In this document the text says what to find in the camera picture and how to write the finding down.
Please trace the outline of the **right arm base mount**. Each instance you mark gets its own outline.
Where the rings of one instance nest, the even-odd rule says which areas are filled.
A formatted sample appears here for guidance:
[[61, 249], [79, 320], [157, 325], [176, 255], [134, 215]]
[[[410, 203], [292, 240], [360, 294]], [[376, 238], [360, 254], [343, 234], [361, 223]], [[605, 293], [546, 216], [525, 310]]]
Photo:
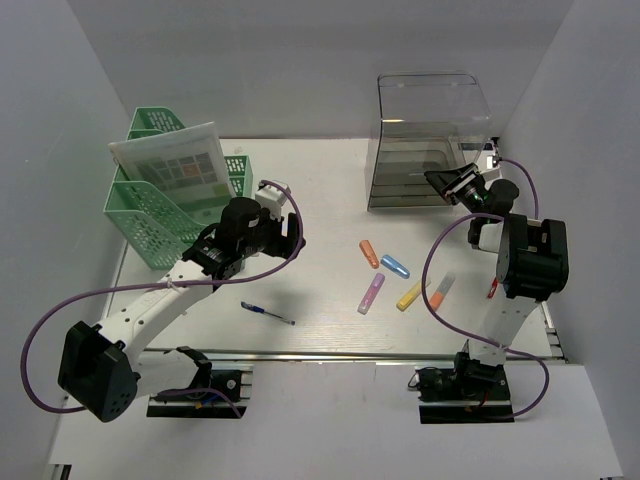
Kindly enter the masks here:
[[513, 406], [504, 368], [487, 372], [424, 367], [408, 381], [418, 394], [420, 423], [463, 425], [513, 423]]

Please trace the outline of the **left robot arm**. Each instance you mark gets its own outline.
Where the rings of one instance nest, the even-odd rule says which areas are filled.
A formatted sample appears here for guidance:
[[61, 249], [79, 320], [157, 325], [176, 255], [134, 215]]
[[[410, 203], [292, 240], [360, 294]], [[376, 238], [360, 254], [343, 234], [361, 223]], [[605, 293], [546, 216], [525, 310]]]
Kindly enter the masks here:
[[219, 222], [206, 227], [159, 281], [144, 286], [130, 305], [93, 326], [67, 333], [59, 386], [97, 419], [115, 420], [143, 396], [233, 400], [216, 387], [203, 353], [179, 346], [160, 353], [149, 343], [189, 308], [231, 282], [256, 254], [289, 261], [304, 247], [299, 213], [237, 197]]

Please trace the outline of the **document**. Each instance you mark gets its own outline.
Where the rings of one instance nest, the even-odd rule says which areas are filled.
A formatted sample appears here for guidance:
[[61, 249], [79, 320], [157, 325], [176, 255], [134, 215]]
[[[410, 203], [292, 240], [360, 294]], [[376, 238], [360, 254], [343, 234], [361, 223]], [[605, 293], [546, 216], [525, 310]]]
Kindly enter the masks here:
[[237, 196], [213, 122], [112, 142], [109, 150], [129, 180], [152, 184], [190, 215]]

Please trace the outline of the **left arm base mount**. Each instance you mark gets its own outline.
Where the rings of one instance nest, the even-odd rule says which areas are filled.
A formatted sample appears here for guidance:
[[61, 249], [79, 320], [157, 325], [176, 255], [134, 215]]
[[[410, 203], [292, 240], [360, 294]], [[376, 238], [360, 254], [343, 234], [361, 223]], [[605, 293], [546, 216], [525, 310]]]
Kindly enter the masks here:
[[198, 393], [151, 397], [147, 403], [146, 416], [239, 420], [249, 405], [252, 384], [252, 366], [214, 363], [208, 382], [198, 385]]

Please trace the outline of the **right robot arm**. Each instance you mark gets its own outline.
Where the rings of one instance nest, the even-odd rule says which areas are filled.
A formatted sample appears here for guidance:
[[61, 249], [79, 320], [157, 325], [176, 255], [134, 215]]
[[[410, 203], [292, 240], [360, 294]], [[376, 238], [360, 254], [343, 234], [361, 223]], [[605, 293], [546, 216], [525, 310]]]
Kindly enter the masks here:
[[472, 399], [500, 381], [506, 349], [530, 313], [564, 289], [569, 276], [566, 225], [514, 213], [518, 187], [506, 179], [487, 183], [473, 163], [424, 176], [445, 203], [462, 204], [470, 212], [470, 246], [497, 255], [489, 310], [480, 332], [470, 335], [456, 355], [451, 374], [453, 390]]

